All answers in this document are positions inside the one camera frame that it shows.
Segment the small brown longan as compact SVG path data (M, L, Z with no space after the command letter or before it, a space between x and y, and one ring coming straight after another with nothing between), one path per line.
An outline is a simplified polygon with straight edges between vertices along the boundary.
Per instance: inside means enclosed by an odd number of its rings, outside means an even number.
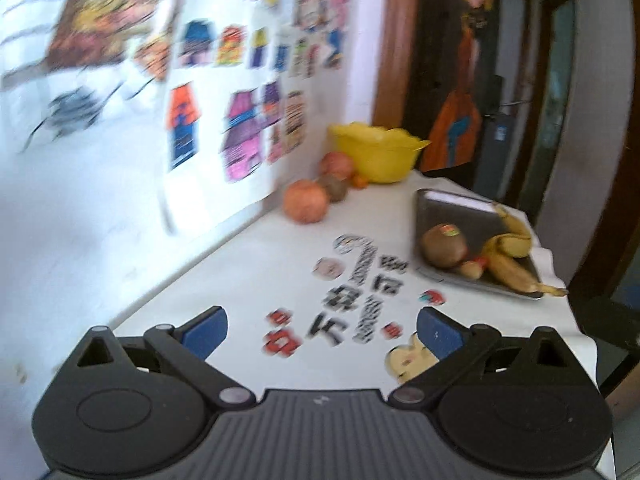
M454 268L454 272L463 276L467 280L478 281L484 274L485 269L473 262L473 259L465 260Z

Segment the long ripe banana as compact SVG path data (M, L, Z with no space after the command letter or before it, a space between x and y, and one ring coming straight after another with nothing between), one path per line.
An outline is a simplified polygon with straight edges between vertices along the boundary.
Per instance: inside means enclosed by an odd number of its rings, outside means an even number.
M490 238L482 249L482 255L487 260L487 269L496 280L519 294L540 292L553 297L565 297L568 295L568 291L565 288L541 283L533 274L517 263L514 258L500 252L498 240L498 237Z

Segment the large kiwi with sticker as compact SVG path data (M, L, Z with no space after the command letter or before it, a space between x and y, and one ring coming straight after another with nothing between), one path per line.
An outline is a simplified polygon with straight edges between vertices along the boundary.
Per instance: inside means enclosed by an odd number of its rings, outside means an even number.
M426 262L439 269L457 266L469 253L465 236L451 223L427 230L420 238L420 249Z

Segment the small curved banana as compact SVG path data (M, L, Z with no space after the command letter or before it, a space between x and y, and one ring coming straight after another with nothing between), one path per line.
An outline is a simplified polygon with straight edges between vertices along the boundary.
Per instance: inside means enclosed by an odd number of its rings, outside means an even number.
M498 236L497 246L500 252L512 258L527 257L533 247L533 237L528 227L502 205L494 204L494 209L508 229L508 232Z

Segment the red apple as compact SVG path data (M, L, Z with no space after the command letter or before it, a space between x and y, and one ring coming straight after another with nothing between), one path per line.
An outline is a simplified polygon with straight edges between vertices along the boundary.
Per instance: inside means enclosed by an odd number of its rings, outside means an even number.
M319 171L322 176L329 174L338 180L349 180L355 173L355 165L348 155L329 152L320 160Z
M329 210L329 195L322 186L311 180L298 180L290 184L283 195L283 211L300 224L318 223Z

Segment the metal rectangular tray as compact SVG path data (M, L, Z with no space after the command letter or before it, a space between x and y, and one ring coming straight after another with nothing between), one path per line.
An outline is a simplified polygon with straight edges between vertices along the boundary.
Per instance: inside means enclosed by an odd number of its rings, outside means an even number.
M488 270L477 281L474 281L457 274L456 271L432 266L422 254L420 240L425 232L439 224L452 224L459 229L465 237L466 247L471 258L480 254L486 240L510 232L509 227L500 218L489 200L466 197L453 192L436 191L434 188L421 188L416 192L416 200L414 201L413 262L419 273L435 281L502 296L530 300L542 298L541 292L523 294L510 289L497 281Z

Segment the small orange kumquat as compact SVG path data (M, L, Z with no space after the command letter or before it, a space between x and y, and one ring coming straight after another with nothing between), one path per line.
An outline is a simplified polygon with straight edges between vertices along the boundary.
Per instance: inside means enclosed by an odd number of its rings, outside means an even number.
M363 190L369 186L369 180L362 174L354 174L350 178L350 186L356 188L356 190Z

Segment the back kiwi with sticker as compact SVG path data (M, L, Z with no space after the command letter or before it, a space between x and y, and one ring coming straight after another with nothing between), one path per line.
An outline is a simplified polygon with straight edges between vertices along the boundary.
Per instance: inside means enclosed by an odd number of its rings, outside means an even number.
M331 203L339 203L347 196L349 184L333 174L324 174L318 177L317 183L324 188Z

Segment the yellow plastic colander bowl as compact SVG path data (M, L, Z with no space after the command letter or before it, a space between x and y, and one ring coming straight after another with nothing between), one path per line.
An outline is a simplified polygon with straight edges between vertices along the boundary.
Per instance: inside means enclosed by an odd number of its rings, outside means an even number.
M328 133L332 146L352 159L356 173L375 184L405 180L424 148L431 144L405 129L363 122L329 125Z

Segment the houses drawing paper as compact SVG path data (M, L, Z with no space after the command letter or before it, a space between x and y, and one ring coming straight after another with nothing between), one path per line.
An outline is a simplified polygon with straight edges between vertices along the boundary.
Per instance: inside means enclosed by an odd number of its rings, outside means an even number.
M294 0L181 0L165 98L163 214L193 234L271 195L289 173L285 101Z

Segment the boy with fan drawing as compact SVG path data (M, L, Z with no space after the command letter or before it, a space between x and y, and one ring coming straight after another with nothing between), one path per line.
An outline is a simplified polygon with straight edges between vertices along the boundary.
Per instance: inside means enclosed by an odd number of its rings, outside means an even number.
M175 0L1 0L1 153L149 115Z

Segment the orange dress lady painting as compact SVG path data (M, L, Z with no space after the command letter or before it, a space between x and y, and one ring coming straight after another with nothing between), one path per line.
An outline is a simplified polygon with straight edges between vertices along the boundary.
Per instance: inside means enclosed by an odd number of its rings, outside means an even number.
M427 96L430 144L420 170L453 170L474 162L484 92L495 66L499 0L445 0L430 44Z

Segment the bear girl drawing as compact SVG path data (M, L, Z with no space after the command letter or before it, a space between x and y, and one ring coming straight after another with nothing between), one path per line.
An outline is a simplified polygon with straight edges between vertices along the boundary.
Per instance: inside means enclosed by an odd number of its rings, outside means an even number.
M300 31L307 76L318 67L338 70L344 61L349 0L297 0L294 26Z

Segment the brown wooden door frame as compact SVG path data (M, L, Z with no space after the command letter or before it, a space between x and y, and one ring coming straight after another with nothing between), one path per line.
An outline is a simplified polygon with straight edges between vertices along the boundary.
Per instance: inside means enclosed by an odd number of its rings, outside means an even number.
M419 3L420 0L386 0L372 113L375 126L396 128L404 118Z

